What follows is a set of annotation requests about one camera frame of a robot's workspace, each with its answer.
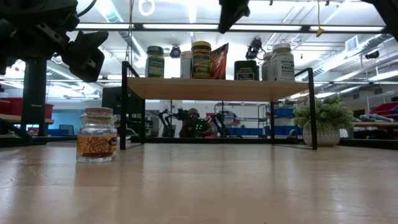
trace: storage shelf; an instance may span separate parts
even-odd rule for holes
[[[355,127],[398,128],[398,122],[353,122]]]
[[[18,123],[21,121],[21,116],[16,115],[0,114],[0,118],[12,123]],[[53,124],[54,120],[46,119],[45,122],[47,124]]]
[[[308,89],[306,83],[179,78],[128,78],[128,87],[148,100],[274,102]]]

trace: cork lid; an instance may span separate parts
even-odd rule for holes
[[[113,114],[112,108],[86,108],[86,114]]]

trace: red bag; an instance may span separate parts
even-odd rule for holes
[[[225,80],[226,55],[229,43],[222,45],[210,54],[210,78]]]

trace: jar lid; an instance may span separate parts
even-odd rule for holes
[[[292,50],[290,48],[289,43],[280,43],[280,44],[275,44],[274,47],[272,48],[272,51],[280,50],[280,49]]]
[[[263,59],[265,60],[265,59],[271,59],[271,57],[272,57],[272,52],[266,52],[265,54],[264,54],[264,56],[263,56]]]
[[[98,113],[109,113],[113,114],[112,108],[86,108],[86,114],[98,114]]]
[[[149,46],[147,49],[148,54],[164,54],[163,48],[159,46]]]
[[[211,48],[211,45],[206,41],[196,41],[196,42],[192,43],[192,47],[201,46],[201,45]]]
[[[181,59],[191,59],[192,52],[190,50],[181,53]]]

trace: white jar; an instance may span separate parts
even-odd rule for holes
[[[191,78],[192,52],[190,50],[181,53],[181,78]]]
[[[294,56],[290,44],[274,45],[271,58],[274,81],[294,82]]]
[[[273,80],[271,58],[272,58],[272,52],[266,52],[264,54],[264,58],[263,58],[264,63],[262,64],[262,67],[261,67],[262,81],[272,81]]]

